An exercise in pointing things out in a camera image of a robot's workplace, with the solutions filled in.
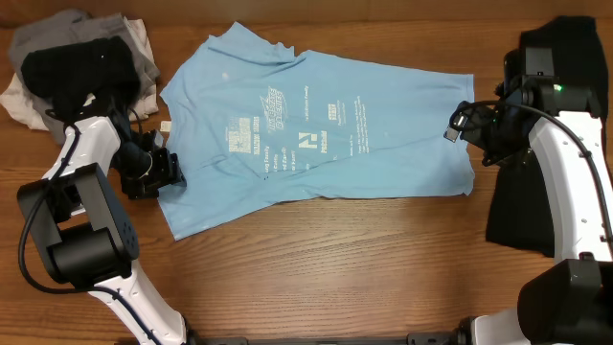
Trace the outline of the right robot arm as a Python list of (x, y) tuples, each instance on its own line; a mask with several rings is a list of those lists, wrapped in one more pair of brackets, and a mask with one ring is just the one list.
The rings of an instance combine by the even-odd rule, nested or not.
[(596, 93), (560, 82), (551, 49), (507, 56), (497, 100), (459, 103), (444, 138), (465, 140), (486, 166), (535, 156), (555, 236), (555, 265), (525, 284), (515, 307), (470, 321), (470, 344), (612, 341), (612, 185)]

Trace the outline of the light blue t-shirt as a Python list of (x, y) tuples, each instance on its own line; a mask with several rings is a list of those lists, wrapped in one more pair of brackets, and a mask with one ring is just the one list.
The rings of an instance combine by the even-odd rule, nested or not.
[(160, 192), (176, 239), (271, 205), (472, 191), (464, 144), (443, 136), (473, 78), (210, 36), (162, 91), (183, 187)]

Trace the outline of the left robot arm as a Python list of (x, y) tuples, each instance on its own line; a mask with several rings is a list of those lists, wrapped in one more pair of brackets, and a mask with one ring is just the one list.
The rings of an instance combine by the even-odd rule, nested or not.
[(107, 179), (115, 168), (129, 198), (156, 198), (162, 187), (186, 184), (176, 154), (159, 131), (133, 131), (114, 103), (60, 119), (66, 140), (56, 163), (17, 194), (23, 277), (45, 293), (99, 299), (142, 344), (192, 344), (188, 322), (140, 265), (135, 228)]

